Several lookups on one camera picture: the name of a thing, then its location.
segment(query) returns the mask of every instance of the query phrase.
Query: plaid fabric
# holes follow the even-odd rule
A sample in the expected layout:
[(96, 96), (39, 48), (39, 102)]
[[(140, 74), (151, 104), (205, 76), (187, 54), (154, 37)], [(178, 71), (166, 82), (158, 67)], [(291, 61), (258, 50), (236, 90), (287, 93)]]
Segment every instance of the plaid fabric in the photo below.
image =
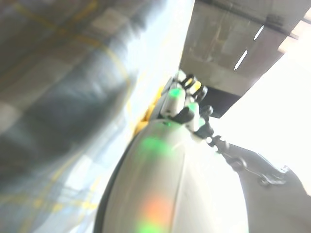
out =
[(136, 122), (179, 66), (193, 0), (0, 9), (0, 232), (91, 232)]

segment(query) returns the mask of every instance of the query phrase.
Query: ceiling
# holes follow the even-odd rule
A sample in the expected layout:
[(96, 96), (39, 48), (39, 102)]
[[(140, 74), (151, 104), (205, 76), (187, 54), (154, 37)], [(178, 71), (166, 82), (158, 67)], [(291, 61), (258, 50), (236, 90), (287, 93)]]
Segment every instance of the ceiling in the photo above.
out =
[(278, 48), (288, 36), (298, 38), (291, 31), (310, 6), (309, 0), (196, 2), (181, 69), (210, 87), (205, 104), (214, 106), (216, 117), (283, 55)]

